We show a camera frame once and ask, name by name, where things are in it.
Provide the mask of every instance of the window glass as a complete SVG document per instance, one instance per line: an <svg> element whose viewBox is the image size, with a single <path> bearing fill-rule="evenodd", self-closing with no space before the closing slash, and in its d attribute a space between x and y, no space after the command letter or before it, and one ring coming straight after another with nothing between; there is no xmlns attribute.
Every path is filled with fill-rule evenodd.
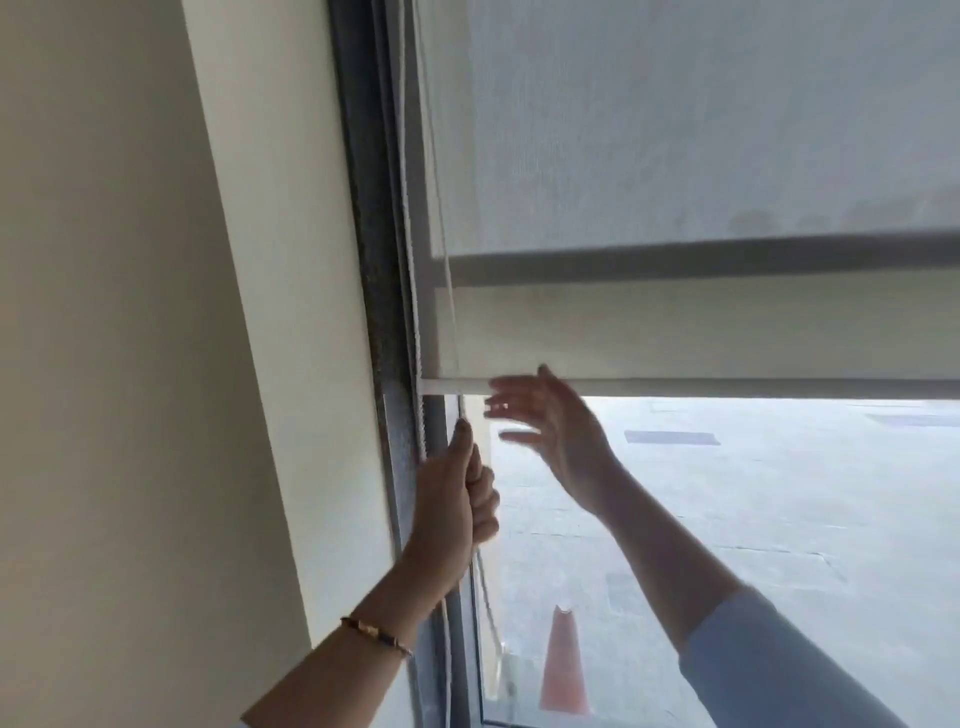
<svg viewBox="0 0 960 728"><path fill-rule="evenodd" d="M842 667L909 724L952 723L960 402L588 404L631 473ZM502 494L485 566L506 657L478 640L485 719L712 725L612 538L500 428L477 424ZM572 610L589 717L540 711L557 606Z"/></svg>

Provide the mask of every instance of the left hand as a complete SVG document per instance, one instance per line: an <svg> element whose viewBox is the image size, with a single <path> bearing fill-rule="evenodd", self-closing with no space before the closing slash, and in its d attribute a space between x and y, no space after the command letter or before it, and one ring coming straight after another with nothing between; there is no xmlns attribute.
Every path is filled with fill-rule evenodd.
<svg viewBox="0 0 960 728"><path fill-rule="evenodd" d="M456 587L473 550L496 534L499 504L493 471L481 462L469 423L459 420L446 452L417 471L414 527L401 557L431 597L439 601Z"/></svg>

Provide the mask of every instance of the forearm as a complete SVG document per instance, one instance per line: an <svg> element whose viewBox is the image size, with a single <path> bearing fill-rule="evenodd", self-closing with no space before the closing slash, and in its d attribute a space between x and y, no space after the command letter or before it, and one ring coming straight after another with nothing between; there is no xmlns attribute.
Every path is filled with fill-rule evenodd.
<svg viewBox="0 0 960 728"><path fill-rule="evenodd" d="M401 561L352 615L412 646L442 595ZM403 662L397 650L341 626L244 715L250 728L366 728Z"/></svg>
<svg viewBox="0 0 960 728"><path fill-rule="evenodd" d="M660 625L680 651L743 583L619 463L605 473L599 514L627 557Z"/></svg>

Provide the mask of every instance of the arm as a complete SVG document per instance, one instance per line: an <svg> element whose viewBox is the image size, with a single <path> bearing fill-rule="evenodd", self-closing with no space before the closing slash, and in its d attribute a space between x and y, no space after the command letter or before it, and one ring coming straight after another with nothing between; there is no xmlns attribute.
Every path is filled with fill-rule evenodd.
<svg viewBox="0 0 960 728"><path fill-rule="evenodd" d="M533 428L501 439L535 450L610 530L717 726L903 727L626 472L583 400L546 367L491 387L488 418Z"/></svg>
<svg viewBox="0 0 960 728"><path fill-rule="evenodd" d="M683 649L743 584L627 473L584 401L546 367L535 376L494 379L491 387L489 419L534 428L503 432L501 439L534 449L610 530L670 642Z"/></svg>
<svg viewBox="0 0 960 728"><path fill-rule="evenodd" d="M466 422L449 450L417 473L410 540L396 565L351 615L412 646L420 623L467 570L473 550L492 538L499 494ZM334 630L244 715L250 728L365 728L403 656L345 626Z"/></svg>

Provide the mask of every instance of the hand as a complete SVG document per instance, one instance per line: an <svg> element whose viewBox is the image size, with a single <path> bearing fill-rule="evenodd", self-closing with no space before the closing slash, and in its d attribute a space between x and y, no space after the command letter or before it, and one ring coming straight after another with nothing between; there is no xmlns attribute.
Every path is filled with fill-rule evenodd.
<svg viewBox="0 0 960 728"><path fill-rule="evenodd" d="M473 550L496 534L499 504L493 471L481 462L469 423L460 420L446 452L417 471L414 527L401 557L436 601L460 581Z"/></svg>
<svg viewBox="0 0 960 728"><path fill-rule="evenodd" d="M511 420L532 430L507 430L500 439L536 452L574 500L601 516L605 485L619 462L594 414L568 384L541 365L535 375L491 379L489 420Z"/></svg>

